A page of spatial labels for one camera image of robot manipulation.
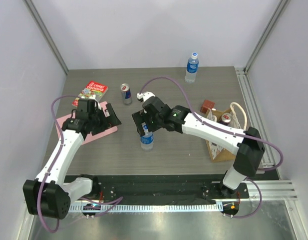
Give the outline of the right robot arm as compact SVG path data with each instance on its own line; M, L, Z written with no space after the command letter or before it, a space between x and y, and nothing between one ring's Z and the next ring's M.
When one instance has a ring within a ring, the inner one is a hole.
M219 185L219 192L224 197L234 196L241 182L256 175L265 152L257 129L232 128L180 105L170 108L151 92L138 93L137 99L142 103L142 110L133 113L132 118L141 137L145 135L143 125L147 125L151 132L165 129L200 137L220 145L235 156L233 165L225 172Z

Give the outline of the Red Bull can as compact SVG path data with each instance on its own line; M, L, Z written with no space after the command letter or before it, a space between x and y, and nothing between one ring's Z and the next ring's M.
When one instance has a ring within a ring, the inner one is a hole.
M132 103L132 97L131 97L131 89L128 84L123 83L120 86L120 91L122 95L122 100L125 105L129 105Z
M225 112L221 115L220 117L220 123L225 125L225 126L228 126L232 121L232 115L228 112Z

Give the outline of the Pocari Sweat bottle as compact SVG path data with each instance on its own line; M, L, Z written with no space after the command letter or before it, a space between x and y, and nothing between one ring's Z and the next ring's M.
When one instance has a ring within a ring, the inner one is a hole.
M145 132L145 135L140 137L141 148L143 150L150 151L150 150L153 149L153 145L154 145L154 143L153 143L153 141L154 141L153 132L150 132L148 130L148 127L145 123L142 124L142 128Z
M196 80L196 75L199 67L198 54L193 52L187 61L185 82L193 83Z

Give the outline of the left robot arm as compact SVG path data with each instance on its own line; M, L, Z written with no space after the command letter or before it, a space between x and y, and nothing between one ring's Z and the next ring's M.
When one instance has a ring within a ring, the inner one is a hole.
M26 180L23 193L32 215L64 219L70 205L81 197L91 200L100 195L96 176L81 174L65 184L68 168L88 136L100 135L121 124L112 105L101 106L96 100L82 98L76 109L56 126L58 143L48 162L34 180Z

